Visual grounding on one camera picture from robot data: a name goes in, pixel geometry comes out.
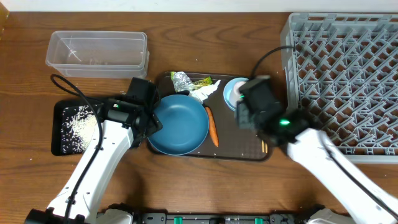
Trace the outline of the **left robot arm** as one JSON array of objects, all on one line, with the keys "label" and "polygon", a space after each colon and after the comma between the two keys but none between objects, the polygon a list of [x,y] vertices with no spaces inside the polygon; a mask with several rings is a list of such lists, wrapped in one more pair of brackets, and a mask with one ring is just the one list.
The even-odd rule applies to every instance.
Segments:
[{"label": "left robot arm", "polygon": [[44,211],[32,209],[25,223],[132,223],[134,215],[125,211],[109,212],[97,217],[100,202],[121,158],[130,148],[140,146],[150,135],[162,129],[154,114],[160,103],[157,87],[149,80],[133,78],[127,93],[91,104],[74,84],[53,74],[52,82],[62,80],[69,93],[78,95],[91,109],[96,127],[89,146],[60,193]]}]

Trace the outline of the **dark blue plate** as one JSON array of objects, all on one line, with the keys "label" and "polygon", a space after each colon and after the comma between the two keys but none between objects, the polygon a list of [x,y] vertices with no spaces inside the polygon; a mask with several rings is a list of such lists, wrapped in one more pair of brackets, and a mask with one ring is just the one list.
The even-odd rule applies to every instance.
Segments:
[{"label": "dark blue plate", "polygon": [[152,147],[171,156],[189,154],[206,139],[208,115],[197,100],[185,95],[169,95],[161,99],[155,115],[162,129],[148,137]]}]

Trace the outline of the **white rice pile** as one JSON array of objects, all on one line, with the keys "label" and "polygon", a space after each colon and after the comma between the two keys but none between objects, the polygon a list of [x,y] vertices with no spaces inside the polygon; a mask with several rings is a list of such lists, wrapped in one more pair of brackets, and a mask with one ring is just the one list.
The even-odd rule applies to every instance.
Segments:
[{"label": "white rice pile", "polygon": [[66,107],[60,128],[61,155],[84,153],[96,126],[96,118],[88,105]]}]

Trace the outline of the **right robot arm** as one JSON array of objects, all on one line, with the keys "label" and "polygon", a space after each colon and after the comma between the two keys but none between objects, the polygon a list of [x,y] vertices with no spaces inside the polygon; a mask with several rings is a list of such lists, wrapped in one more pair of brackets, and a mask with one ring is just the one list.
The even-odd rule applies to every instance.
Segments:
[{"label": "right robot arm", "polygon": [[287,111],[268,76],[239,81],[230,93],[239,128],[252,129],[313,174],[356,223],[397,223],[397,198],[381,189],[333,144],[305,110]]}]

